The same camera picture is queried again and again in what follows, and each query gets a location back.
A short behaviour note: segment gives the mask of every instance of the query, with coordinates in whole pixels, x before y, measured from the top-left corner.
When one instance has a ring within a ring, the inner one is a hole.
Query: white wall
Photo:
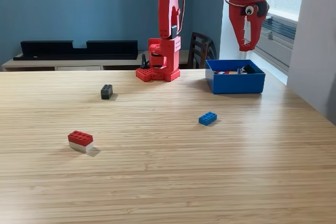
[[[336,0],[302,0],[288,87],[336,124]]]
[[[222,36],[220,38],[220,43],[220,60],[240,59],[241,53],[239,51],[235,32],[229,19],[229,6],[226,2],[224,2],[223,7]]]

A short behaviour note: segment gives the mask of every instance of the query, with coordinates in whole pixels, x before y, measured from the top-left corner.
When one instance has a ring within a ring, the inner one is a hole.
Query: googly eye
[[[246,13],[246,15],[248,15],[248,16],[250,16],[250,15],[252,15],[253,14],[253,12],[254,12],[254,8],[253,8],[253,6],[247,6],[246,7],[246,9],[245,9],[245,13]]]

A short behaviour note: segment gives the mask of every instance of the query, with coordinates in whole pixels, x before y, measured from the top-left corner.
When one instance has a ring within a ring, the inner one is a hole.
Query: blue plastic bin
[[[250,65],[256,73],[215,74],[214,71],[237,71]],[[205,77],[214,94],[262,93],[266,74],[251,60],[207,60]]]

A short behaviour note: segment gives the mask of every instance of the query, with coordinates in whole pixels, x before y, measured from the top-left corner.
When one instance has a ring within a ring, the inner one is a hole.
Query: blue lego brick
[[[212,112],[208,112],[205,115],[202,115],[198,122],[200,124],[203,124],[205,126],[208,126],[209,124],[215,122],[217,120],[217,114],[212,113]]]

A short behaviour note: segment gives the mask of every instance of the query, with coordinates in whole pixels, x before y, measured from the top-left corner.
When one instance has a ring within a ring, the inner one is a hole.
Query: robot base
[[[136,70],[136,75],[139,79],[145,82],[150,81],[150,80],[173,81],[177,77],[180,77],[181,72],[179,69],[176,69],[174,72],[170,74],[163,74],[163,73],[156,73],[154,68],[150,68],[150,69],[138,68]]]

